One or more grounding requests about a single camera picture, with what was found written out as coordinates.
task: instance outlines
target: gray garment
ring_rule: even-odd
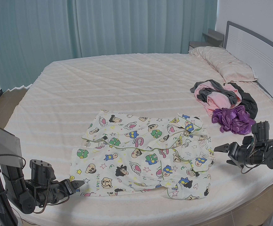
[[[214,89],[211,89],[211,88],[205,88],[205,89],[202,89],[199,91],[199,95],[197,95],[197,98],[199,100],[202,100],[203,102],[207,102],[207,96],[209,94],[211,94],[213,91],[215,92],[219,92],[219,93],[222,93],[224,94],[225,96],[228,97],[229,99],[229,102],[231,103],[231,105],[235,105],[238,101],[237,99],[237,96],[236,94],[233,92],[233,91],[229,91],[229,90],[226,90],[222,87],[222,85],[214,80],[207,80],[207,81],[210,81],[211,85],[214,87]],[[192,93],[195,92],[196,88],[204,83],[204,82],[207,82],[207,81],[201,81],[201,82],[196,82],[194,87],[190,89],[190,91]]]

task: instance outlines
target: bed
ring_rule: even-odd
[[[229,31],[225,45],[234,54],[234,41],[228,37]],[[263,75],[258,67],[254,69],[258,76]],[[81,144],[81,136],[101,109],[157,118],[188,111],[202,119],[214,147],[233,141],[241,144],[243,136],[222,134],[190,92],[195,82],[207,79],[223,83],[207,62],[188,54],[109,55],[53,62],[15,108],[5,130],[20,138],[27,161],[51,163],[58,180],[69,177],[72,148]],[[273,98],[256,82],[237,84],[255,99],[259,108],[255,120],[269,121],[273,138]],[[41,226],[188,226],[226,213],[273,184],[273,170],[264,165],[242,175],[238,167],[226,164],[225,153],[215,156],[211,192],[205,199],[166,199],[160,196],[162,188],[117,197],[73,195],[67,203],[47,207],[40,215],[21,216]],[[24,174],[29,178],[29,167]]]

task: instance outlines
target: crumpled clothing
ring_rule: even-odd
[[[236,104],[232,105],[228,97],[221,92],[212,92],[210,95],[207,96],[207,102],[203,102],[202,100],[198,99],[197,95],[199,94],[200,90],[204,88],[212,88],[212,89],[214,88],[210,81],[206,81],[198,85],[198,87],[194,91],[195,99],[203,105],[203,107],[205,108],[209,116],[212,116],[213,111],[216,109],[221,109],[221,108],[232,109],[241,103],[242,97],[239,94],[237,89],[235,89],[231,84],[225,84],[222,87],[224,90],[230,91],[235,94],[235,96],[237,97]]]
[[[102,110],[72,151],[70,180],[81,196],[119,196],[161,186],[161,196],[204,198],[214,164],[211,138],[200,119],[184,114],[148,118]]]
[[[258,113],[258,106],[255,100],[252,98],[252,96],[249,93],[244,92],[244,90],[238,86],[236,83],[229,83],[234,88],[238,90],[240,95],[242,96],[242,100],[240,105],[244,105],[245,111],[247,111],[250,114],[250,118],[255,119]]]
[[[207,81],[209,81],[211,83],[211,85],[213,86],[213,88],[204,88],[204,89],[201,89],[199,91],[199,94],[197,95],[198,99],[202,100],[203,102],[207,102],[207,96],[209,94],[211,94],[212,92],[219,92],[219,93],[224,94],[225,96],[227,96],[227,98],[228,98],[228,100],[229,100],[229,102],[230,102],[231,105],[235,105],[237,103],[238,99],[237,99],[235,93],[233,93],[230,90],[224,89],[223,86],[220,83],[218,83],[217,81],[214,81],[214,80],[206,80],[206,81],[196,82],[195,85],[194,85],[194,87],[191,88],[190,91],[192,93],[194,93],[195,90],[196,90],[196,88],[200,84],[205,83]]]
[[[222,108],[213,112],[212,123],[221,124],[220,131],[231,131],[234,134],[246,135],[251,133],[255,120],[245,111],[244,105],[239,105],[233,109]]]

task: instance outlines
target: floor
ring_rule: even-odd
[[[26,88],[14,89],[13,91],[6,91],[0,97],[0,128],[6,126],[15,107],[20,103],[26,92]],[[262,224],[272,212],[273,185],[238,208],[194,226],[258,226]]]

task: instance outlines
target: black garment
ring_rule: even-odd
[[[224,94],[225,96],[228,97],[231,105],[235,105],[238,101],[236,94],[233,91],[229,91],[226,90],[222,87],[222,85],[214,80],[207,80],[210,81],[210,83],[212,84],[212,86],[214,87],[215,90],[211,89],[211,88],[205,88],[199,91],[199,95],[197,95],[197,98],[202,100],[203,102],[207,102],[207,95],[211,94],[213,91],[219,92]],[[201,81],[201,82],[196,82],[194,87],[190,89],[190,91],[192,93],[195,92],[196,88],[207,81]]]
[[[258,106],[255,100],[252,98],[252,96],[249,93],[244,92],[244,90],[238,86],[236,83],[229,83],[232,86],[234,86],[235,89],[238,90],[240,93],[242,100],[239,105],[244,105],[245,111],[247,111],[250,114],[250,118],[255,119],[256,115],[258,113]]]

